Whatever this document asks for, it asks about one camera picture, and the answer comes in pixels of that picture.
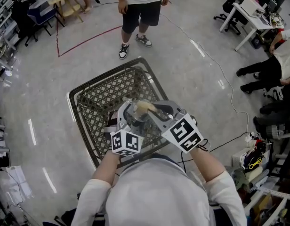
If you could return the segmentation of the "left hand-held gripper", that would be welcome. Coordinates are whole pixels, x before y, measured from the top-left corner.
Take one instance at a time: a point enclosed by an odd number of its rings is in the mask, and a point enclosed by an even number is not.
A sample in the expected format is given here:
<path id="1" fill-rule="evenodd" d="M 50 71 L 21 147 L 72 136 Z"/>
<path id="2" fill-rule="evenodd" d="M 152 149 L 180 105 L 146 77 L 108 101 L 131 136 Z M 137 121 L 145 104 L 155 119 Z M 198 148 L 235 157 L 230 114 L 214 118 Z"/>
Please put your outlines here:
<path id="1" fill-rule="evenodd" d="M 110 127 L 112 152 L 121 156 L 132 156 L 140 153 L 144 137 L 148 133 L 150 122 L 134 121 L 132 127 L 127 124 L 127 110 L 131 103 L 124 102 L 117 111 L 117 126 Z"/>

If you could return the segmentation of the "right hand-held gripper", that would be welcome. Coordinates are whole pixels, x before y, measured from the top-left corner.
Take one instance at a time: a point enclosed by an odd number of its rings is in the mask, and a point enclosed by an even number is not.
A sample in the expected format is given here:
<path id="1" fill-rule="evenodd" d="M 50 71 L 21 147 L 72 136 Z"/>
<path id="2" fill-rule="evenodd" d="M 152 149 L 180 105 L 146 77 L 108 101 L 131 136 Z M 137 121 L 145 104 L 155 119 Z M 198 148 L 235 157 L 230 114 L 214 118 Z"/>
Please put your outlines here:
<path id="1" fill-rule="evenodd" d="M 153 105 L 168 114 L 176 114 L 183 110 L 177 103 L 170 100 L 156 101 Z M 170 118 L 163 119 L 152 110 L 148 110 L 148 115 L 161 131 L 161 136 L 184 153 L 189 153 L 204 140 L 196 126 L 196 121 L 188 113 L 175 121 L 171 127 L 169 127 Z"/>

